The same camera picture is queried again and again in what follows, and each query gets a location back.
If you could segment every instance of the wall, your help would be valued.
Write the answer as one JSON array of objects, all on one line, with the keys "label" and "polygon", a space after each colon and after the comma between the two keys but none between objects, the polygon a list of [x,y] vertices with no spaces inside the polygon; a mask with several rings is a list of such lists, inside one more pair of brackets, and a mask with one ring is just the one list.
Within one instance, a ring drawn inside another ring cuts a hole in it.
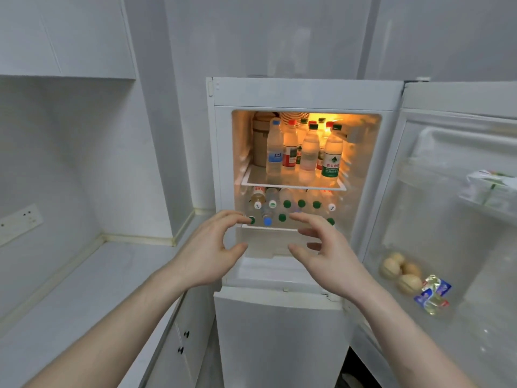
[{"label": "wall", "polygon": [[0,79],[0,217],[36,203],[44,223],[0,247],[0,318],[100,233],[34,79]]},{"label": "wall", "polygon": [[365,78],[517,79],[516,0],[381,0]]},{"label": "wall", "polygon": [[189,174],[164,0],[124,0],[172,233],[192,213]]},{"label": "wall", "polygon": [[205,77],[356,78],[371,0],[166,0],[192,202],[215,208]]},{"label": "wall", "polygon": [[45,79],[42,86],[102,231],[172,237],[140,82]]}]

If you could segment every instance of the wall outlet plate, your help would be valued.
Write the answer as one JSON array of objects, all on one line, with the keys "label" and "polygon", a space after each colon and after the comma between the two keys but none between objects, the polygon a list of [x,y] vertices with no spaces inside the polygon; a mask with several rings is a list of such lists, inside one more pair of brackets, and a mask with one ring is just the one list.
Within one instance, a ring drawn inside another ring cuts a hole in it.
[{"label": "wall outlet plate", "polygon": [[43,218],[35,204],[0,218],[0,246],[5,245],[42,223]]}]

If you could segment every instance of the right arm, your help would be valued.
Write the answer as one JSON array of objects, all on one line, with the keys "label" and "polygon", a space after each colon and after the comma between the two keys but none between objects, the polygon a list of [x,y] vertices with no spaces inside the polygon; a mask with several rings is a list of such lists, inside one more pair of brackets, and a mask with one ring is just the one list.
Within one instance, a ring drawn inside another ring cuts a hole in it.
[{"label": "right arm", "polygon": [[289,244],[290,252],[321,287],[359,308],[402,387],[475,387],[390,293],[375,281],[340,232],[317,215],[295,213],[290,217],[311,226],[301,228],[299,233],[321,241],[307,243],[309,249],[319,252],[317,255],[296,244]]}]

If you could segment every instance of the refrigerator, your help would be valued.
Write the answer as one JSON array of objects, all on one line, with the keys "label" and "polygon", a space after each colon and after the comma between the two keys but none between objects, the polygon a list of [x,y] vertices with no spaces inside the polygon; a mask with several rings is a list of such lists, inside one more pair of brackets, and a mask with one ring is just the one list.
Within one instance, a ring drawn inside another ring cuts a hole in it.
[{"label": "refrigerator", "polygon": [[[517,383],[517,82],[210,77],[206,89],[217,210],[249,213],[255,186],[329,190],[296,177],[267,183],[253,161],[256,112],[342,124],[337,208],[308,212],[332,215],[368,271],[475,383]],[[309,240],[299,225],[268,227],[258,215],[225,236],[226,247],[249,244],[214,294],[226,388],[331,388],[354,331],[374,340],[357,309],[288,252]],[[394,254],[404,271],[387,278]],[[400,286],[409,265],[422,282],[412,293]],[[418,298],[430,275],[449,285],[436,310]]]}]

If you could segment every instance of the beige canister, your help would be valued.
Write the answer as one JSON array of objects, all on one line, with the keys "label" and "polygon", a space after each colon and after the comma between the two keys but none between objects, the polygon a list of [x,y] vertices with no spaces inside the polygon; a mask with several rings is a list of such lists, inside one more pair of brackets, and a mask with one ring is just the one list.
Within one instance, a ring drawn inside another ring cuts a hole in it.
[{"label": "beige canister", "polygon": [[273,117],[275,114],[270,112],[256,112],[253,117],[253,163],[263,168],[266,167],[269,122]]}]

